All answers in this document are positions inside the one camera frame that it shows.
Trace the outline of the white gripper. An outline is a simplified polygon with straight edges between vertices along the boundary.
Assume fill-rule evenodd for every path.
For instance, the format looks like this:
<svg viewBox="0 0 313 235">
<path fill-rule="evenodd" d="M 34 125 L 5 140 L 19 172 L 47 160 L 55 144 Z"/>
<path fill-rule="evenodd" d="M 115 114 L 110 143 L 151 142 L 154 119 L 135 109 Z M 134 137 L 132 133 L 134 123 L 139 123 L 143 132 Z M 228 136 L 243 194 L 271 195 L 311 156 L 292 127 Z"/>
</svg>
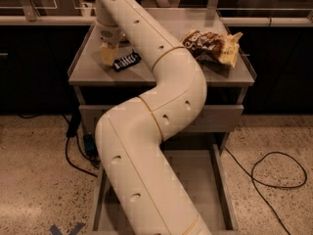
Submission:
<svg viewBox="0 0 313 235">
<path fill-rule="evenodd" d="M 117 44 L 123 37 L 123 31 L 117 25 L 107 8 L 96 0 L 96 28 L 98 36 L 103 41 L 100 46 L 100 53 L 103 63 L 112 66 L 118 50 Z"/>
</svg>

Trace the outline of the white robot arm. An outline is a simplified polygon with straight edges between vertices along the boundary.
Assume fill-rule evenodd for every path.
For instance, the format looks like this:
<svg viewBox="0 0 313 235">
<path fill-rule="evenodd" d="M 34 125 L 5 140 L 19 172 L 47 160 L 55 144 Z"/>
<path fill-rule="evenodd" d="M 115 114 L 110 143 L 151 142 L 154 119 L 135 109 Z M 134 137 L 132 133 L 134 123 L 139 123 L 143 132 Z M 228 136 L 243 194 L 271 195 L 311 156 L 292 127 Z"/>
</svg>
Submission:
<svg viewBox="0 0 313 235">
<path fill-rule="evenodd" d="M 156 86 L 104 113 L 95 139 L 135 235 L 211 235 L 160 149 L 200 114 L 206 80 L 190 52 L 135 0 L 97 0 Z"/>
</svg>

